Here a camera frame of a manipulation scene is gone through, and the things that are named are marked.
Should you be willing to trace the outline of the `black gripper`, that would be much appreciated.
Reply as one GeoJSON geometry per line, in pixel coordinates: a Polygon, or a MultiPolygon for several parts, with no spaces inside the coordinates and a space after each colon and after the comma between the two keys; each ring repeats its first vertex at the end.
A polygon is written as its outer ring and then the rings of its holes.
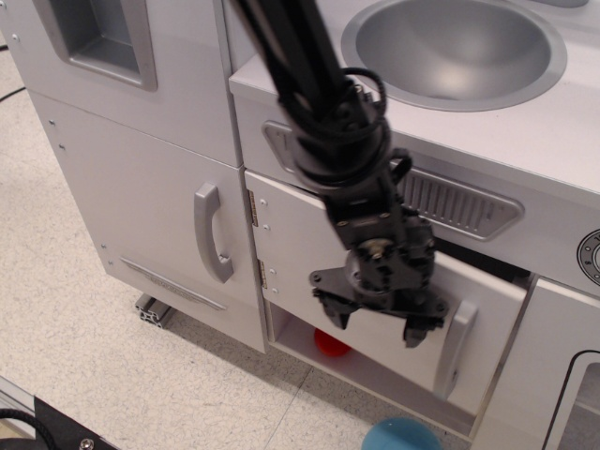
{"type": "Polygon", "coordinates": [[[351,252],[342,267],[314,271],[308,280],[337,328],[345,330],[360,309],[393,316],[405,321],[403,339],[413,349],[429,331],[444,326],[449,312],[448,303],[429,289],[434,267],[430,254],[361,258],[351,252]]]}

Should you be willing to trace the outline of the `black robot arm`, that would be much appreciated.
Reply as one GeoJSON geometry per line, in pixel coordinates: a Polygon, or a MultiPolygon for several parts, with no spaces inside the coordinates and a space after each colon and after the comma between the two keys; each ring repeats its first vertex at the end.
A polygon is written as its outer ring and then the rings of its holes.
{"type": "Polygon", "coordinates": [[[348,256],[311,273],[314,295],[338,328],[368,309],[404,320],[405,344],[441,327],[447,304],[429,289],[435,239],[430,223],[398,191],[411,170],[391,144],[386,95],[361,91],[371,70],[342,67],[312,1],[233,5],[264,61],[292,128],[292,169],[323,201],[348,256]]]}

